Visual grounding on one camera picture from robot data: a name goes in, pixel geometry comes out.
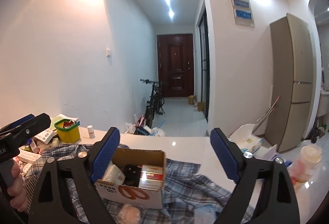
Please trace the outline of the person's left hand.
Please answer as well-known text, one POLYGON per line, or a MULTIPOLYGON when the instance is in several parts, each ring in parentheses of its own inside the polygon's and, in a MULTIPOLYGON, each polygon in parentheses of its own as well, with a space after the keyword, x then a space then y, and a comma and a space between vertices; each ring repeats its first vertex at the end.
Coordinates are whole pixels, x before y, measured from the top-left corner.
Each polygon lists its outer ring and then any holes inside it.
POLYGON ((11 207, 18 212, 23 212, 27 209, 28 199, 23 187, 23 178, 20 175, 20 167, 15 160, 13 161, 11 174, 15 180, 13 185, 7 189, 8 195, 12 197, 9 203, 11 207))

